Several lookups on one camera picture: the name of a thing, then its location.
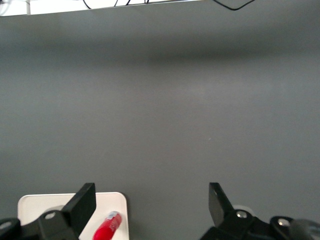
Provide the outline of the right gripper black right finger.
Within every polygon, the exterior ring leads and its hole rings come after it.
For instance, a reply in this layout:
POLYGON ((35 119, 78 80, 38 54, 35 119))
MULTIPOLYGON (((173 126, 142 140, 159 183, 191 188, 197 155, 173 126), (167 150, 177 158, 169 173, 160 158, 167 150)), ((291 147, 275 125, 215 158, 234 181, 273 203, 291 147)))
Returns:
POLYGON ((208 208, 213 220, 212 226, 202 240, 290 240, 289 227, 292 218, 274 216, 264 222, 249 211, 231 204, 224 190, 217 182, 211 182, 208 189, 208 208))

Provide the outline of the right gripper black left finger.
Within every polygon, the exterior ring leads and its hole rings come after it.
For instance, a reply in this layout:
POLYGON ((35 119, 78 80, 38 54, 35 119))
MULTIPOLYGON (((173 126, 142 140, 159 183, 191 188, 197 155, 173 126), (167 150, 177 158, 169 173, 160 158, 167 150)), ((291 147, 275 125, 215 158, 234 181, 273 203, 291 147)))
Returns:
POLYGON ((85 183, 61 210, 50 210, 21 227, 23 240, 78 240, 96 210, 94 183, 85 183))

